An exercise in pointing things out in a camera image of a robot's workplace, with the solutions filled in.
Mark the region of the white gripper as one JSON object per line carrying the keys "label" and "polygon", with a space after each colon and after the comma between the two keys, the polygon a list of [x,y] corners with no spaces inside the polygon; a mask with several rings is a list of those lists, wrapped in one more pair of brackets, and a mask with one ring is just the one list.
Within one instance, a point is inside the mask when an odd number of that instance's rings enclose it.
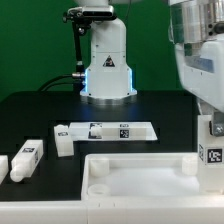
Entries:
{"label": "white gripper", "polygon": [[224,36],[206,41],[198,56],[185,56],[184,47],[175,45],[182,87],[215,109],[210,122],[213,136],[224,136]]}

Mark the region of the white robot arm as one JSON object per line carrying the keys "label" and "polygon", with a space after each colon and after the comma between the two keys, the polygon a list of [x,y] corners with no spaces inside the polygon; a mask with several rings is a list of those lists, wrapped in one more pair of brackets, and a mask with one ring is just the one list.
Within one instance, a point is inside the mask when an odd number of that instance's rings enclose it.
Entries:
{"label": "white robot arm", "polygon": [[[91,62],[77,69],[86,75],[83,97],[122,101],[137,94],[126,62],[126,26],[116,4],[140,0],[74,0],[68,10],[74,38],[92,32]],[[182,87],[212,110],[210,131],[224,135],[224,0],[168,0],[170,41],[174,44]]]}

